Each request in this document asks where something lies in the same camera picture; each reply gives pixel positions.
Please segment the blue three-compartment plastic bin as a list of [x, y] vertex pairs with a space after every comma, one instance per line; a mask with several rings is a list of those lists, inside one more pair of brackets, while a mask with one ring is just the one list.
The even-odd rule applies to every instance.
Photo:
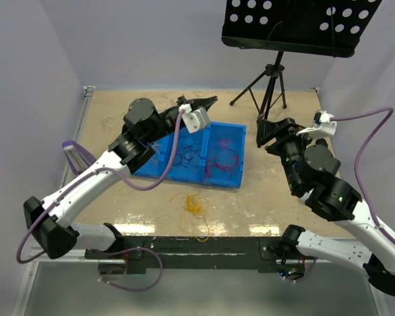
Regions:
[[180, 130], [174, 161], [165, 179], [238, 189], [244, 173], [246, 126], [212, 122], [190, 134]]

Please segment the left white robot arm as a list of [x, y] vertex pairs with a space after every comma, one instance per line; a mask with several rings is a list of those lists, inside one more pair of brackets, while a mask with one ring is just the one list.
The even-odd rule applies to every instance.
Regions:
[[50, 259], [78, 249], [118, 257], [123, 251], [122, 234], [108, 223], [98, 226], [76, 223], [77, 216], [120, 180], [138, 191], [160, 185], [172, 167], [174, 153], [153, 184], [138, 186], [128, 178], [152, 158], [155, 153], [152, 143], [172, 134], [175, 138], [172, 151], [176, 151], [181, 129], [194, 133], [209, 126], [208, 111], [217, 100], [216, 96], [197, 99], [180, 96], [176, 105], [161, 113], [148, 98], [134, 100], [123, 117], [122, 132], [91, 166], [57, 192], [42, 199], [30, 197], [24, 202], [26, 235], [33, 236]]

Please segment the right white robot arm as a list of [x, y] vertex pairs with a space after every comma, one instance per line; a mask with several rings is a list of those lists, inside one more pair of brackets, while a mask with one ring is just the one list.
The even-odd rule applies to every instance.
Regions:
[[292, 118], [277, 122], [257, 119], [256, 143], [280, 157], [293, 196], [320, 218], [347, 230], [355, 246], [289, 225], [272, 252], [281, 263], [298, 255], [324, 259], [361, 273], [377, 290], [395, 297], [395, 232], [374, 217], [367, 201], [337, 177], [340, 161], [328, 148], [332, 134], [324, 120], [306, 128]]

